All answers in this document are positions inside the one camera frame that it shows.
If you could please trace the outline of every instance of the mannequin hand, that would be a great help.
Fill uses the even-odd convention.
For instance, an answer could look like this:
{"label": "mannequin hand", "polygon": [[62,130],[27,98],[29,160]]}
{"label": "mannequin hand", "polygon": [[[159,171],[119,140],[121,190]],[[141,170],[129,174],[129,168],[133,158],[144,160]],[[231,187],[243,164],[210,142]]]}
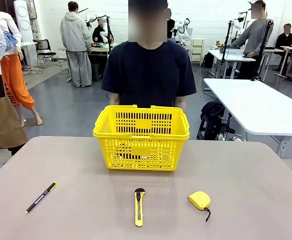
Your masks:
{"label": "mannequin hand", "polygon": [[16,49],[16,52],[17,52],[17,54],[19,56],[19,59],[22,61],[24,59],[24,55],[22,54],[22,51],[17,46],[15,47],[15,49]]}
{"label": "mannequin hand", "polygon": [[254,53],[251,52],[251,53],[249,53],[249,54],[246,56],[246,58],[253,58],[254,56],[255,56]]}

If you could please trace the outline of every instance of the drawer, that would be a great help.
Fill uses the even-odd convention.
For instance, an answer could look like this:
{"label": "drawer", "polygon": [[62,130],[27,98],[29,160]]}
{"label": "drawer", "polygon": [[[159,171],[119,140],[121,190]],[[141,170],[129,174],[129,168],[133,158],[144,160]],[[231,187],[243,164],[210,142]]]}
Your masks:
{"label": "drawer", "polygon": [[192,49],[193,54],[201,54],[202,48],[201,47],[195,47]]}
{"label": "drawer", "polygon": [[193,39],[192,46],[202,46],[202,39]]}
{"label": "drawer", "polygon": [[193,62],[200,62],[201,61],[201,55],[192,54],[191,55],[191,61],[193,61]]}

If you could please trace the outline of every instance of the yellow basket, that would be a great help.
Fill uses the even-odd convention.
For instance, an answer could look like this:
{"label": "yellow basket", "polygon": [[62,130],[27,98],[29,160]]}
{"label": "yellow basket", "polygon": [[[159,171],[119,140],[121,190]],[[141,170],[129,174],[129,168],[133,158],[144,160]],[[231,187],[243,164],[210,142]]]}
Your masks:
{"label": "yellow basket", "polygon": [[190,134],[180,108],[112,105],[100,113],[93,135],[109,169],[174,171]]}

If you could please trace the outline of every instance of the black cap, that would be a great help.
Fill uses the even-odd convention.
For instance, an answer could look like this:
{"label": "black cap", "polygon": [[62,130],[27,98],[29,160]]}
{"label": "black cap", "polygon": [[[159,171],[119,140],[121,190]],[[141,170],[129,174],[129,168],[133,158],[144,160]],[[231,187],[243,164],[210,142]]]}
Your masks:
{"label": "black cap", "polygon": [[129,11],[153,13],[167,8],[167,0],[128,0]]}

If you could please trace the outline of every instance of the white tower fan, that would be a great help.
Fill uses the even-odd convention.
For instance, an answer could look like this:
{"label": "white tower fan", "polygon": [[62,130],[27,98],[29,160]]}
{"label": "white tower fan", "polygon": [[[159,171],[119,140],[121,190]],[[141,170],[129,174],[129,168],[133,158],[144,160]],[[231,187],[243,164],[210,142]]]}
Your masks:
{"label": "white tower fan", "polygon": [[[15,9],[15,14],[16,14],[18,29],[21,33],[21,41],[32,42],[33,35],[32,35],[26,1],[24,0],[14,1],[14,9]],[[28,51],[29,51],[30,56],[27,56],[27,52],[25,51],[27,64],[30,65],[29,61],[31,61],[32,65],[36,65],[37,64],[36,46],[29,45]]]}

